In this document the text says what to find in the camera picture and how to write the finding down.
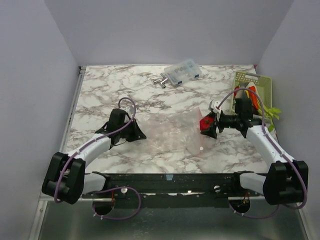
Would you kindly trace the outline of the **green fake lettuce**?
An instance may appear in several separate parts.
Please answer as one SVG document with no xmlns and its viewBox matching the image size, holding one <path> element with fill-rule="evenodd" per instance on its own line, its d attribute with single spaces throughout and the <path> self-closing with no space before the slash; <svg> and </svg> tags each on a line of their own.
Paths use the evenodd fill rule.
<svg viewBox="0 0 320 240">
<path fill-rule="evenodd" d="M 281 114 L 282 111 L 276 107 L 271 107 L 271 108 L 264 107 L 263 109 L 264 109 L 264 114 L 262 112 L 261 107 L 258 108 L 257 112 L 260 116 L 264 116 L 265 119 L 269 120 L 270 125 L 267 129 L 271 133 L 275 128 L 275 125 L 273 123 L 273 119 L 279 120 L 280 119 L 279 114 Z"/>
</svg>

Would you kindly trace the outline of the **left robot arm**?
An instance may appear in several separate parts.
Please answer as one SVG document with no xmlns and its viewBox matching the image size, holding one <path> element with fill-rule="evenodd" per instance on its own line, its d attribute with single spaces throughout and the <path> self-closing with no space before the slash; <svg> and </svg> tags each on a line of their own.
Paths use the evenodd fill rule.
<svg viewBox="0 0 320 240">
<path fill-rule="evenodd" d="M 117 145 L 120 139 L 134 142 L 145 140 L 137 121 L 122 109 L 114 108 L 109 121 L 86 143 L 68 153 L 56 152 L 49 163 L 41 191 L 57 202 L 74 204 L 87 193 L 104 198 L 110 194 L 108 177 L 99 172 L 86 173 L 86 167 L 101 154 Z"/>
</svg>

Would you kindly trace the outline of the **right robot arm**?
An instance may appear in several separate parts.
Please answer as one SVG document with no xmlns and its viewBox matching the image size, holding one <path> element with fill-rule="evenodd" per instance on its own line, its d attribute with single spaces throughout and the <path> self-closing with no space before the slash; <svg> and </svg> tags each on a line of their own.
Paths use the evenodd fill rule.
<svg viewBox="0 0 320 240">
<path fill-rule="evenodd" d="M 202 135 L 216 139 L 224 129 L 236 129 L 253 144 L 268 166 L 266 174 L 244 171 L 235 175 L 230 191 L 241 196 L 247 190 L 264 196 L 270 205 L 305 204 L 308 171 L 304 161 L 297 161 L 271 136 L 260 118 L 255 118 L 250 99 L 236 99 L 235 114 L 224 114 L 220 102 L 212 100 L 210 113 L 199 122 Z"/>
</svg>

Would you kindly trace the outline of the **orange fake carrot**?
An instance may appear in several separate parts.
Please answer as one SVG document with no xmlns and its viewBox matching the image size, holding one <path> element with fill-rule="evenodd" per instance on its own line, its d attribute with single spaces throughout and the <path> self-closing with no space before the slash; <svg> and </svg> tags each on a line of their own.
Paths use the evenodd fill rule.
<svg viewBox="0 0 320 240">
<path fill-rule="evenodd" d="M 258 98 L 257 96 L 255 95 L 256 93 L 256 87 L 255 86 L 248 86 L 247 87 L 249 89 L 246 90 L 246 94 L 247 96 L 251 99 L 251 103 L 252 103 L 252 106 L 258 110 L 259 109 L 259 103 L 258 103 Z"/>
</svg>

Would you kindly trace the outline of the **red fake tomato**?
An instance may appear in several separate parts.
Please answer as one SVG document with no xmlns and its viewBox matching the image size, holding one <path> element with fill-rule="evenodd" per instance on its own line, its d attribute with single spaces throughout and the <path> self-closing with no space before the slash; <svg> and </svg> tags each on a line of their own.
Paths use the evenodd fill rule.
<svg viewBox="0 0 320 240">
<path fill-rule="evenodd" d="M 205 116 L 199 121 L 199 128 L 201 132 L 206 132 L 214 125 L 214 117 L 212 116 Z"/>
</svg>

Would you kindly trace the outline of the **clear zip top bag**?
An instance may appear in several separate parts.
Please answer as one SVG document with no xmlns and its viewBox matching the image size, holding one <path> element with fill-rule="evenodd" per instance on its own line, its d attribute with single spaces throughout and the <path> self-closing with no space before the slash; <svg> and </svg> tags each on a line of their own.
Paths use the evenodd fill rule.
<svg viewBox="0 0 320 240">
<path fill-rule="evenodd" d="M 146 115 L 139 121 L 146 135 L 143 145 L 153 153 L 186 150 L 197 156 L 205 147 L 205 138 L 200 132 L 202 117 L 199 107 L 189 112 Z"/>
</svg>

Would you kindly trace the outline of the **red fake chili pepper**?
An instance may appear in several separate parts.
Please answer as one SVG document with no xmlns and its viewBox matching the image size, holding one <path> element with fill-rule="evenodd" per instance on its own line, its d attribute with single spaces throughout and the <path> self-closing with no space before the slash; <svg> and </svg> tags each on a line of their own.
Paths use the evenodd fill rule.
<svg viewBox="0 0 320 240">
<path fill-rule="evenodd" d="M 233 93 L 233 97 L 234 97 L 234 98 L 237 98 L 238 91 L 236 91 L 236 90 L 239 89 L 239 88 L 240 88 L 239 85 L 237 85 L 237 86 L 234 88 L 234 90 L 235 90 L 235 92 Z"/>
</svg>

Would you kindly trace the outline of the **grey fake fish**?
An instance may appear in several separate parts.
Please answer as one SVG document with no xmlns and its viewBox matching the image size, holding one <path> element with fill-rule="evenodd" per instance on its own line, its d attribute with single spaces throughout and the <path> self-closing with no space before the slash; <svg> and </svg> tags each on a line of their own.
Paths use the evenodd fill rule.
<svg viewBox="0 0 320 240">
<path fill-rule="evenodd" d="M 240 89 L 245 89 L 247 88 L 248 84 L 248 82 L 240 82 L 237 86 L 239 86 Z M 235 99 L 249 99 L 246 90 L 238 90 L 238 94 Z"/>
</svg>

